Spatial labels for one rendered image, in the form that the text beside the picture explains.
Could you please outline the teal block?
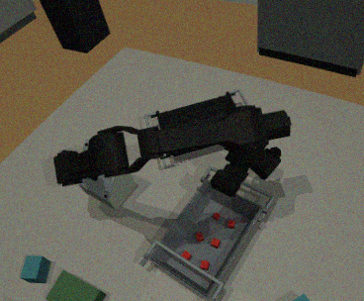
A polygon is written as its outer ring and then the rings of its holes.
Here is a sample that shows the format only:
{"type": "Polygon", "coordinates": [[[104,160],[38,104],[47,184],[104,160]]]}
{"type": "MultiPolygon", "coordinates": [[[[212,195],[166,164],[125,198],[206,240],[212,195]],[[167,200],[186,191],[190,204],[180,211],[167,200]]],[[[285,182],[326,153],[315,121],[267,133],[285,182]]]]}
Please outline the teal block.
{"type": "Polygon", "coordinates": [[[43,256],[27,255],[20,278],[33,283],[46,283],[50,263],[43,256]]]}
{"type": "Polygon", "coordinates": [[[295,300],[293,300],[293,301],[310,301],[309,299],[308,299],[308,297],[303,293],[303,295],[302,296],[300,296],[299,298],[297,298],[297,299],[295,299],[295,300]]]}

